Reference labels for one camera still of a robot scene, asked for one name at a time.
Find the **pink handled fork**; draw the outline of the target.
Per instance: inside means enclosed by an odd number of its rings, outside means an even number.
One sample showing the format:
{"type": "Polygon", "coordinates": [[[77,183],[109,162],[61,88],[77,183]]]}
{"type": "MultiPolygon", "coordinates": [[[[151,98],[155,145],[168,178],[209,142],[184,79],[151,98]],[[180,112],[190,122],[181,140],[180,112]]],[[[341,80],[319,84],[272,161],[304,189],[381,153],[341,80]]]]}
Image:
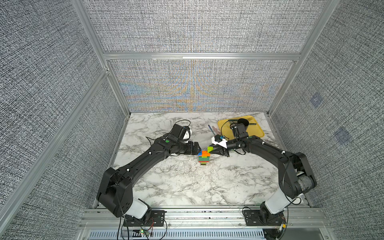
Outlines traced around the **pink handled fork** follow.
{"type": "Polygon", "coordinates": [[[219,135],[221,139],[224,139],[223,135],[221,134],[221,132],[220,132],[217,128],[215,128],[214,126],[212,126],[212,129],[213,129],[213,131],[214,131],[214,133],[215,133],[216,135],[219,135]]]}

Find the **lime lego brick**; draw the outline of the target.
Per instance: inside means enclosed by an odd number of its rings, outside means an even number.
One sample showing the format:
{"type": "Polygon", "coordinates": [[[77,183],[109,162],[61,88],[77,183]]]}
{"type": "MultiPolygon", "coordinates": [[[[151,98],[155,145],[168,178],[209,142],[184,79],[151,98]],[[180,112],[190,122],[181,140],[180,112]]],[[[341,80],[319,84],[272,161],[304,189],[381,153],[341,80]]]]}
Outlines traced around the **lime lego brick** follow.
{"type": "Polygon", "coordinates": [[[210,152],[212,152],[212,151],[214,151],[215,150],[215,147],[212,147],[212,146],[208,146],[207,147],[207,151],[210,153],[210,152]]]}

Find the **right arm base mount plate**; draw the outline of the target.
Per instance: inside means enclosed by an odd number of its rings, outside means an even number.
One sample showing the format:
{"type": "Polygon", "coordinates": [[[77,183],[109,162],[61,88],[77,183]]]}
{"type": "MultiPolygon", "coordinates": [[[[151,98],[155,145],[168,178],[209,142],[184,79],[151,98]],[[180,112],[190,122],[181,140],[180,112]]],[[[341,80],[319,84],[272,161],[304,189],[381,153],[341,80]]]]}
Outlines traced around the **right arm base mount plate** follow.
{"type": "Polygon", "coordinates": [[[284,226],[286,218],[283,213],[271,215],[264,210],[252,210],[245,208],[242,210],[247,226],[284,226]]]}

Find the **aluminium front rail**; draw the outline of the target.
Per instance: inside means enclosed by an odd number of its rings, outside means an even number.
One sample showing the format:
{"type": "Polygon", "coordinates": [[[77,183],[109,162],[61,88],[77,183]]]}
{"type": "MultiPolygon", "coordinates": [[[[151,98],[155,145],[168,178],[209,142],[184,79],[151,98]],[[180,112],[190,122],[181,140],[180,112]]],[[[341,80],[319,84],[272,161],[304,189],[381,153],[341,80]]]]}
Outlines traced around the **aluminium front rail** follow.
{"type": "MultiPolygon", "coordinates": [[[[245,228],[243,216],[245,209],[238,206],[221,206],[218,208],[164,208],[165,221],[170,229],[181,228],[245,228]]],[[[292,228],[330,228],[325,213],[319,208],[301,208],[291,206],[285,212],[288,215],[288,226],[292,228]]],[[[116,218],[106,209],[86,210],[80,229],[109,228],[119,224],[116,218]]]]}

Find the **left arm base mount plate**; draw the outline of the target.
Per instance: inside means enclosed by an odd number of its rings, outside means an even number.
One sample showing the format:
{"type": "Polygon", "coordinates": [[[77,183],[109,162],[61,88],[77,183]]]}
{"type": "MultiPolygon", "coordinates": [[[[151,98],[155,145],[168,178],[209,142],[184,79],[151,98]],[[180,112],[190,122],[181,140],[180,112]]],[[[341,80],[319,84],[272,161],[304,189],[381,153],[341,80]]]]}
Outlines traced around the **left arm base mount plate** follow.
{"type": "Polygon", "coordinates": [[[124,227],[164,227],[165,226],[165,213],[163,210],[151,210],[146,213],[141,219],[125,215],[124,227]]]}

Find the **orange lego brick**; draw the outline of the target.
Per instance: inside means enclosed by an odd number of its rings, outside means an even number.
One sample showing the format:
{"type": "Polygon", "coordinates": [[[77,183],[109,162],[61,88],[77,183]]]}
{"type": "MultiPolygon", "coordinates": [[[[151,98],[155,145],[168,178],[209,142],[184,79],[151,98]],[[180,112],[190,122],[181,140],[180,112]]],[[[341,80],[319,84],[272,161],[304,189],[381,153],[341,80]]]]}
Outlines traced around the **orange lego brick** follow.
{"type": "Polygon", "coordinates": [[[208,151],[202,151],[201,157],[202,158],[209,158],[211,154],[208,151]]]}

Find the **black mug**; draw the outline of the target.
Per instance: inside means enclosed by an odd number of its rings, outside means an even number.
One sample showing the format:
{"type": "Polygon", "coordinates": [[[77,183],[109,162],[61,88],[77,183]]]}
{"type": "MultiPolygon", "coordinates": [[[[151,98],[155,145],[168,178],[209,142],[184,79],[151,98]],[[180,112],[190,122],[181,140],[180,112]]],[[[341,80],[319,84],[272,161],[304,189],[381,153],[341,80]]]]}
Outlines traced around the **black mug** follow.
{"type": "Polygon", "coordinates": [[[240,119],[231,119],[229,120],[231,122],[231,125],[238,125],[238,124],[243,124],[245,127],[247,127],[250,123],[247,119],[240,118],[240,119]]]}

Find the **green handled utensil on tray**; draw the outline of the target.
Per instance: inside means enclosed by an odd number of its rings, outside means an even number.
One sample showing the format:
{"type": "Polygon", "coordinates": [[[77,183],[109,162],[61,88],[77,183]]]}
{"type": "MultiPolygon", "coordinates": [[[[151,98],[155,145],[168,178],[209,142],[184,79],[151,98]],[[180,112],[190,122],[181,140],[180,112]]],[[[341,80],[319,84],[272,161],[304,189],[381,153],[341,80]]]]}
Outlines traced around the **green handled utensil on tray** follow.
{"type": "Polygon", "coordinates": [[[257,125],[257,123],[251,123],[249,120],[240,118],[240,119],[230,119],[229,122],[236,124],[243,124],[244,126],[257,125]]]}

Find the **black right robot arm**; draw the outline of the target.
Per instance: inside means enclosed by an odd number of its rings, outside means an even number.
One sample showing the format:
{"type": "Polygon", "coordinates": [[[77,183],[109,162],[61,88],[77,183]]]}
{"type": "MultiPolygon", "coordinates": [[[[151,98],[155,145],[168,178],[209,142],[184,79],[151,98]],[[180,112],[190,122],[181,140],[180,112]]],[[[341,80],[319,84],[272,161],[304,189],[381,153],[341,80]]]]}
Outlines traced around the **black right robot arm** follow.
{"type": "Polygon", "coordinates": [[[212,137],[212,154],[229,157],[231,150],[243,150],[263,158],[278,170],[279,188],[260,205],[262,222],[280,217],[284,209],[293,204],[296,198],[317,186],[317,180],[305,154],[287,152],[260,137],[250,136],[244,124],[233,124],[231,130],[234,134],[232,140],[227,140],[222,135],[212,137]]]}

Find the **yellow plastic tray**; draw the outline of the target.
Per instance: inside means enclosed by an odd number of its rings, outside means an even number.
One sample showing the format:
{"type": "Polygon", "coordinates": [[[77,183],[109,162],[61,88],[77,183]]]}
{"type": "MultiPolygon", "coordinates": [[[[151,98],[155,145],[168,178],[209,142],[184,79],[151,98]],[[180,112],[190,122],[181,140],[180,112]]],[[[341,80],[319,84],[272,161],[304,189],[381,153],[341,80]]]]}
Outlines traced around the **yellow plastic tray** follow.
{"type": "Polygon", "coordinates": [[[257,125],[249,125],[245,127],[243,124],[238,125],[231,125],[231,122],[229,122],[230,119],[220,120],[218,121],[218,127],[221,132],[221,134],[226,137],[227,140],[234,140],[237,138],[235,134],[240,134],[241,136],[247,133],[249,136],[257,136],[259,138],[262,138],[265,136],[264,131],[260,127],[259,123],[256,121],[256,119],[252,116],[243,116],[243,117],[236,117],[231,119],[240,119],[244,118],[249,120],[251,123],[257,123],[257,125]]]}

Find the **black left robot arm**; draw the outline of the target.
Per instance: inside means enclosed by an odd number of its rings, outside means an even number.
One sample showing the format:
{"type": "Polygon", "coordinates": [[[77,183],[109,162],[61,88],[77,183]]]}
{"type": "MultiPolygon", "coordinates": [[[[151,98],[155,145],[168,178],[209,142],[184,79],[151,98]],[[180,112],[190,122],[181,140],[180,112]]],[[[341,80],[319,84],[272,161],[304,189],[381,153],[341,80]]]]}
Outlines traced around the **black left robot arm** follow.
{"type": "Polygon", "coordinates": [[[154,140],[154,143],[132,162],[114,169],[108,168],[103,176],[96,195],[97,201],[115,217],[133,217],[148,221],[151,207],[144,201],[134,198],[133,187],[152,167],[171,155],[196,156],[201,148],[190,141],[191,129],[174,124],[171,131],[154,140]]]}

